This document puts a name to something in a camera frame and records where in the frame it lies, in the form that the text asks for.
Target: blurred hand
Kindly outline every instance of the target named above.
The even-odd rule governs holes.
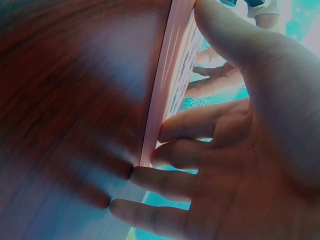
[[[260,28],[285,34],[285,24],[281,21],[278,14],[266,13],[257,15],[255,22]],[[219,58],[219,54],[212,47],[196,55],[196,61],[204,66],[209,65],[213,60]],[[239,70],[228,62],[224,66],[217,68],[205,69],[196,67],[194,72],[208,78],[190,82],[185,93],[185,97],[187,98],[212,96],[225,92],[230,88],[240,89],[244,86],[244,79]]]
[[[195,17],[211,46],[239,69],[250,99],[192,108],[163,124],[165,144],[151,163],[197,174],[133,170],[134,184],[190,202],[189,210],[116,199],[111,213],[174,239],[318,239],[319,58],[212,0],[198,0]]]
[[[239,89],[245,86],[241,73],[228,62],[216,68],[197,66],[193,72],[208,78],[190,82],[184,95],[186,98],[211,96],[230,88]]]

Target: sleeve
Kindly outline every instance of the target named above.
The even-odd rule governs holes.
[[[248,5],[248,18],[254,18],[260,14],[281,14],[283,0],[265,0],[264,4],[250,7]]]
[[[279,14],[285,23],[292,19],[292,0],[265,0],[264,4],[248,6],[248,18],[255,18],[260,14]]]

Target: wooden surface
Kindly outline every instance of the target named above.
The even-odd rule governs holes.
[[[0,240],[124,240],[170,0],[0,2]]]

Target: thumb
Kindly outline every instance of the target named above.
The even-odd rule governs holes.
[[[217,53],[241,71],[254,109],[286,156],[287,169],[320,185],[320,59],[214,0],[196,1],[195,20]]]

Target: skin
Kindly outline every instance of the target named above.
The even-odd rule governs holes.
[[[285,25],[278,14],[266,13],[257,15],[255,17],[255,24],[262,29],[285,34]],[[218,57],[218,53],[212,47],[209,47],[197,54],[196,61],[201,65],[207,65]],[[190,82],[185,97],[199,98],[212,96],[227,89],[239,89],[245,85],[244,79],[238,69],[228,62],[217,68],[195,67],[193,71],[208,78]]]
[[[250,98],[192,108],[163,124],[165,144],[152,164],[197,174],[134,168],[134,184],[190,202],[189,210],[115,199],[111,213],[173,239],[319,239],[319,58],[212,0],[198,0],[195,17],[214,50],[239,69]]]

